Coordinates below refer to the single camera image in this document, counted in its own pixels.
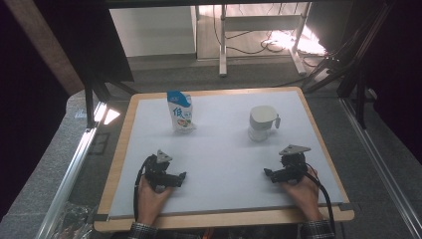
wooden table frame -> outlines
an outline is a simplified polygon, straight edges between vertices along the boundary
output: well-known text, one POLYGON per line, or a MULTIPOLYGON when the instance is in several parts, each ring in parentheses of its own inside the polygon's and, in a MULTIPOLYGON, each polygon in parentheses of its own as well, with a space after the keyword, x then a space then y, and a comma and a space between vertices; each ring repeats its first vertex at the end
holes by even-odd
MULTIPOLYGON (((344 191, 342 183, 338 177, 332 160, 328 154, 325 144, 317 128, 308 103, 299 88, 265 88, 265 89, 245 89, 245 90, 220 90, 220 91, 201 91, 201 92, 185 92, 192 97, 215 96, 215 95, 237 95, 237 94, 258 94, 258 93, 274 93, 274 92, 289 92, 295 91, 298 93, 302 104, 307 112, 310 122, 316 133, 316 137, 320 143, 322 151, 327 159, 328 165, 331 168, 332 174, 338 184, 341 195, 344 199, 344 204, 348 204, 349 200, 344 191)), ((114 158, 109 170, 108 178, 105 184, 105 190, 98 210, 97 219, 94 223, 98 231, 127 231, 130 229, 133 218, 129 219, 108 219, 107 216, 111 209, 112 200, 118 186, 121 170, 123 168, 126 149, 129 143, 131 129, 136 115, 136 109, 139 101, 151 99, 165 99, 166 93, 159 94, 138 94, 134 95, 129 103, 126 117, 121 129, 120 137, 118 139, 117 147, 114 153, 114 158)), ((326 207, 319 208, 322 215, 328 218, 328 211, 326 207)), ((354 211, 341 210, 338 205, 332 207, 335 221, 348 221, 353 219, 354 211)), ((255 210, 245 212, 230 212, 230 213, 204 213, 194 215, 177 215, 177 216, 159 216, 153 226, 160 229, 182 229, 182 228, 208 228, 208 227, 227 227, 227 226, 246 226, 246 225, 270 225, 270 224, 287 224, 287 223, 301 223, 305 221, 305 217, 298 208, 286 209, 271 209, 271 210, 255 210)))

sleeve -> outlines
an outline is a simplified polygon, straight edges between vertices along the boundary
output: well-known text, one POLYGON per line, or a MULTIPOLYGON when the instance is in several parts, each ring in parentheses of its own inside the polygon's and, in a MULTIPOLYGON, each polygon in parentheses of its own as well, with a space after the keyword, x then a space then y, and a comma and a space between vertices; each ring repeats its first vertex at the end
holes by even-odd
POLYGON ((334 233, 329 226, 329 222, 326 220, 322 221, 311 221, 303 225, 301 229, 302 239, 333 239, 334 233))
POLYGON ((154 239, 157 229, 145 224, 133 222, 128 239, 154 239))

wire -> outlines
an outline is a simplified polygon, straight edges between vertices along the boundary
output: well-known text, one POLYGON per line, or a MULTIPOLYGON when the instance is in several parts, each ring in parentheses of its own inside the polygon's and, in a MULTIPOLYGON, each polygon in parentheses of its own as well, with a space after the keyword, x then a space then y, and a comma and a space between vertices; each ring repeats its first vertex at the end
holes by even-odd
POLYGON ((303 173, 307 178, 309 178, 313 183, 315 183, 319 187, 319 190, 322 192, 323 197, 325 197, 326 207, 328 208, 329 224, 331 225, 332 232, 335 234, 335 224, 334 224, 334 216, 332 214, 331 201, 329 199, 329 195, 325 187, 320 183, 319 179, 313 177, 308 172, 303 171, 300 167, 298 167, 294 163, 290 163, 290 166, 294 167, 296 170, 303 173))
POLYGON ((323 58, 323 57, 324 57, 324 56, 319 56, 319 55, 309 56, 309 57, 303 57, 303 58, 302 58, 302 62, 303 62, 305 65, 307 65, 308 67, 317 67, 317 64, 316 64, 316 65, 312 65, 312 64, 308 63, 305 59, 306 59, 306 58, 323 58))
MULTIPOLYGON (((283 3, 280 4, 279 14, 280 14, 280 12, 283 11, 284 6, 286 6, 286 4, 285 5, 283 5, 283 3)), ((212 12, 213 12, 213 22, 214 22, 214 34, 215 34, 215 38, 217 39, 218 44, 221 46, 221 42, 220 42, 220 39, 218 38, 217 28, 216 28, 216 23, 215 23, 215 5, 213 5, 212 12)), ((236 38, 236 37, 239 37, 239 36, 242 36, 242 35, 251 33, 251 32, 254 32, 254 31, 244 32, 244 33, 241 33, 241 34, 232 36, 232 37, 226 37, 226 36, 224 36, 224 38, 225 39, 232 39, 232 38, 236 38)), ((226 49, 232 49, 232 50, 235 50, 235 51, 238 51, 238 52, 241 52, 241 53, 244 53, 244 54, 248 54, 248 55, 255 55, 255 54, 264 52, 265 50, 267 50, 267 51, 269 51, 271 53, 280 53, 280 52, 283 52, 286 48, 282 48, 281 50, 273 50, 273 49, 270 49, 270 46, 273 45, 273 43, 276 42, 276 41, 265 43, 266 41, 269 41, 270 40, 272 34, 273 34, 273 31, 271 31, 270 35, 267 35, 268 38, 266 40, 261 41, 260 45, 261 45, 261 48, 262 49, 259 50, 259 51, 257 51, 257 52, 245 52, 245 51, 242 51, 242 50, 240 50, 238 48, 228 47, 228 46, 226 46, 226 49)))

hand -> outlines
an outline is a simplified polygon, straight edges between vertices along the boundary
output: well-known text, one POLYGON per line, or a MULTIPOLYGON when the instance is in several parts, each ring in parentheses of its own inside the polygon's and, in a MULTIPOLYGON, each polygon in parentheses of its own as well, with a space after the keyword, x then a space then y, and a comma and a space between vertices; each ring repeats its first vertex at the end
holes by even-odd
POLYGON ((155 192, 143 176, 137 190, 138 218, 136 222, 151 226, 172 191, 172 187, 166 187, 161 193, 155 192))
MULTIPOLYGON (((317 177, 317 172, 314 173, 310 168, 308 168, 308 173, 313 177, 317 177)), ((294 199, 296 205, 302 210, 308 221, 323 220, 322 214, 320 214, 317 206, 319 188, 314 182, 304 176, 296 185, 291 185, 287 182, 280 184, 292 199, 294 199)))

white wall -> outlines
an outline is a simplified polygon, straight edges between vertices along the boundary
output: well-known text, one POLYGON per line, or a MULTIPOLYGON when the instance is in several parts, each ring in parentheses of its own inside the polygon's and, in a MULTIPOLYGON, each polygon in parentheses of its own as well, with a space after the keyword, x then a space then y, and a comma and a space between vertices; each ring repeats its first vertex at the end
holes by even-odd
POLYGON ((110 9, 110 13, 127 57, 196 52, 194 7, 110 9))

